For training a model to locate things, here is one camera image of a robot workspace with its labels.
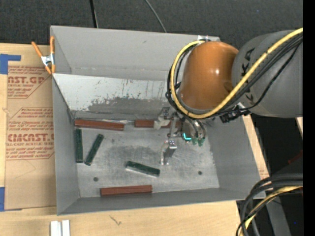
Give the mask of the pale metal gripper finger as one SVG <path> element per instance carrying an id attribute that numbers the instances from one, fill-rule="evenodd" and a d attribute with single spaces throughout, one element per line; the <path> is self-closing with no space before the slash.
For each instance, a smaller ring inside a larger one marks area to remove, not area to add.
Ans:
<path id="1" fill-rule="evenodd" d="M 154 129 L 159 130 L 167 126 L 171 121 L 170 108 L 162 108 L 157 120 L 154 121 Z"/>
<path id="2" fill-rule="evenodd" d="M 177 145 L 175 140 L 167 140 L 161 148 L 161 165 L 168 165 L 168 160 L 173 156 Z"/>

